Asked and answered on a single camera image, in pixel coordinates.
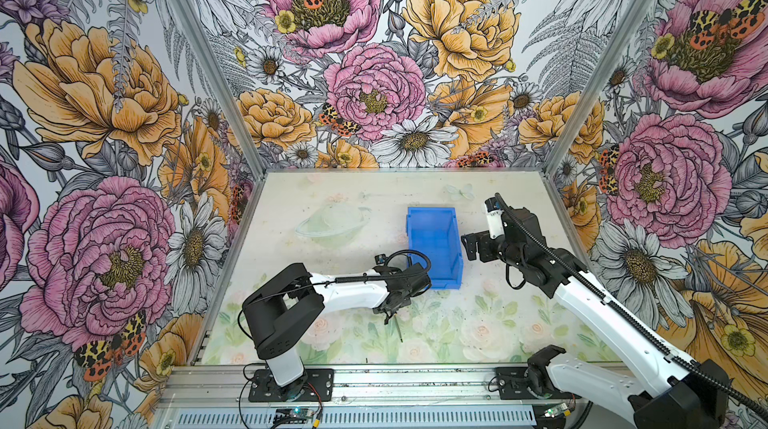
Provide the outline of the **black yellow screwdriver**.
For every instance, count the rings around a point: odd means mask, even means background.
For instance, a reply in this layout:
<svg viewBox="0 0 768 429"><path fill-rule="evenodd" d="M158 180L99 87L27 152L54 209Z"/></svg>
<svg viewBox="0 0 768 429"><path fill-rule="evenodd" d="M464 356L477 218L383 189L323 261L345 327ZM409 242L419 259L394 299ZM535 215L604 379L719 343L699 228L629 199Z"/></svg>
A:
<svg viewBox="0 0 768 429"><path fill-rule="evenodd" d="M397 332L397 336L398 336L399 341L401 343L403 343L404 341L403 341L402 331L401 331L401 328L400 328L400 325L399 325L399 321L397 319L397 315L393 314L391 320L392 320L392 322L394 324L394 327L395 327L395 330Z"/></svg>

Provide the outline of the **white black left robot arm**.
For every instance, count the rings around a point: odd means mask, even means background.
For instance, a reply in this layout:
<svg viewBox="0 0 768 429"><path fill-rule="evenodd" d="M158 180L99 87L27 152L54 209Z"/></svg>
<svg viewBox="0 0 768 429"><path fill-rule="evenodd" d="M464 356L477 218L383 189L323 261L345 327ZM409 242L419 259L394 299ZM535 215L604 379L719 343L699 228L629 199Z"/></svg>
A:
<svg viewBox="0 0 768 429"><path fill-rule="evenodd" d="M419 263L336 276L311 273L304 264L293 263L245 299L241 317L272 380L290 393L307 380L297 345L320 316L368 309L390 320L431 286L428 269Z"/></svg>

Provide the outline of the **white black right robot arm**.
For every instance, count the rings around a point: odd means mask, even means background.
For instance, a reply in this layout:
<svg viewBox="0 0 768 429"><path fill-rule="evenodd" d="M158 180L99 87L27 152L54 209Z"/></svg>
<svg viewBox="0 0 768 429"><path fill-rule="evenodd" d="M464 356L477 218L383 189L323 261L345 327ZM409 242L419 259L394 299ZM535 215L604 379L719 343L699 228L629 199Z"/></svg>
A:
<svg viewBox="0 0 768 429"><path fill-rule="evenodd" d="M580 396L636 428L719 428L725 423L730 386L722 368L711 360L699 363L661 339L577 257L548 247L529 210L513 209L495 195L486 200L485 212L487 230L461 238L468 258L518 269L525 284L576 315L630 372L619 374L548 345L527 361L530 392Z"/></svg>

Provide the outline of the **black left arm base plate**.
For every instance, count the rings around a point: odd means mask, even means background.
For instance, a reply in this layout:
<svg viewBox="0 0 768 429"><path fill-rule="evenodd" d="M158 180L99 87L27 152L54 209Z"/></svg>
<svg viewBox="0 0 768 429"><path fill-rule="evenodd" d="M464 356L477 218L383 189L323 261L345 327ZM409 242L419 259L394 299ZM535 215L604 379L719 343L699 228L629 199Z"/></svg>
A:
<svg viewBox="0 0 768 429"><path fill-rule="evenodd" d="M335 371L330 368L309 368L296 381L279 386L269 369L258 369L250 379L248 401L267 402L329 402L332 399Z"/></svg>

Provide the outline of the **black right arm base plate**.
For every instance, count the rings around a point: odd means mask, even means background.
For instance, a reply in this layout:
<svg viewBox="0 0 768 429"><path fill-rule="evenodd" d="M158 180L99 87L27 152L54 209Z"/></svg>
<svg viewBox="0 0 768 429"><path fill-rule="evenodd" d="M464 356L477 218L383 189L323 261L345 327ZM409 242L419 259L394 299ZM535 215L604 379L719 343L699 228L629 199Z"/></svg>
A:
<svg viewBox="0 0 768 429"><path fill-rule="evenodd" d="M534 400L532 379L524 367L503 366L495 369L496 392L501 400Z"/></svg>

